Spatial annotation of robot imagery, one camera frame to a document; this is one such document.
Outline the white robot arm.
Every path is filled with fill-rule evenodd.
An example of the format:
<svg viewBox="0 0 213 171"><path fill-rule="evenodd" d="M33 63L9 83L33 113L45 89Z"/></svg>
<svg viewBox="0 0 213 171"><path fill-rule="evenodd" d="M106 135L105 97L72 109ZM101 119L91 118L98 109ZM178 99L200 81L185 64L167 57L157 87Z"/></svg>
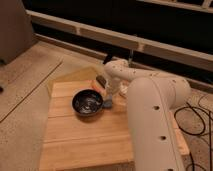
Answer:
<svg viewBox="0 0 213 171"><path fill-rule="evenodd" d="M173 128L171 110L190 95L188 81L162 71L131 68L126 60L104 65L106 91L116 93L129 83L126 94L128 126L136 171L185 171Z"/></svg>

